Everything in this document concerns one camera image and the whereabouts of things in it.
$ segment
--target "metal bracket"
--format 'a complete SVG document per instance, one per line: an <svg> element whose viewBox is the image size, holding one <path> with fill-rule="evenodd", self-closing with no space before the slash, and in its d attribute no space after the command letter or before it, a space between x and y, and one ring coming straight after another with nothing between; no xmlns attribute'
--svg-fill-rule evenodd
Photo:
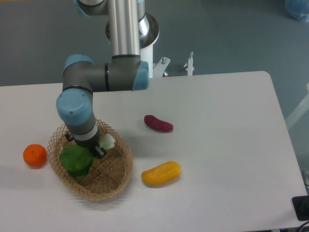
<svg viewBox="0 0 309 232"><path fill-rule="evenodd" d="M163 77L165 69L170 63L170 59L167 57L162 57L161 60L154 66L153 78Z"/></svg>
<svg viewBox="0 0 309 232"><path fill-rule="evenodd" d="M186 72L188 72L188 76L192 76L193 72L195 70L195 67L193 66L193 52L190 53L188 63L185 63L183 65L183 68Z"/></svg>

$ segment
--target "purple sweet potato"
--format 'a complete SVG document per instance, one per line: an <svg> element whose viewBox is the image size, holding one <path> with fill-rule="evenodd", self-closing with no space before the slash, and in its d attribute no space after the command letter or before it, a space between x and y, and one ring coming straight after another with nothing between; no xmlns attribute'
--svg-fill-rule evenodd
<svg viewBox="0 0 309 232"><path fill-rule="evenodd" d="M146 115L144 117L144 122L148 127L156 131L170 132L174 129L172 124L162 121L153 115Z"/></svg>

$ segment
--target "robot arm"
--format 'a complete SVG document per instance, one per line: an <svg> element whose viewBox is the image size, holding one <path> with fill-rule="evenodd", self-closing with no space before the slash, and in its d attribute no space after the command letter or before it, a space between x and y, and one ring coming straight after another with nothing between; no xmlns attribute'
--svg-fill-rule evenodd
<svg viewBox="0 0 309 232"><path fill-rule="evenodd" d="M63 72L63 91L56 101L59 116L76 143L92 149L99 158L105 153L92 109L94 92L141 90L149 86L148 63L140 60L138 15L144 15L143 0L75 0L86 15L110 16L112 63L94 65L90 57L72 55Z"/></svg>

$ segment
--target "wicker basket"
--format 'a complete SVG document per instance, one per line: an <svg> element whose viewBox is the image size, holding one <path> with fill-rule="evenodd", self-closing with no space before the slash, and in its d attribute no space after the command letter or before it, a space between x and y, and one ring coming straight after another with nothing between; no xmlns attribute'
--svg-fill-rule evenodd
<svg viewBox="0 0 309 232"><path fill-rule="evenodd" d="M104 200L115 196L127 185L133 167L132 154L125 141L109 125L97 120L101 136L109 133L116 140L115 147L107 150L107 155L94 162L89 175L75 180L61 166L59 155L68 144L65 134L68 128L62 125L57 129L49 141L47 148L49 163L62 181L62 183L79 195L88 200Z"/></svg>

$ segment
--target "orange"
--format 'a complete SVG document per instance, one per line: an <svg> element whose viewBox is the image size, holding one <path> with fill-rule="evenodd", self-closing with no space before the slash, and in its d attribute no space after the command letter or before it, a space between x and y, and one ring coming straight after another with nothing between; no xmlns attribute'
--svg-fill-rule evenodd
<svg viewBox="0 0 309 232"><path fill-rule="evenodd" d="M32 168L41 168L46 160L46 149L42 145L31 144L24 150L24 161Z"/></svg>

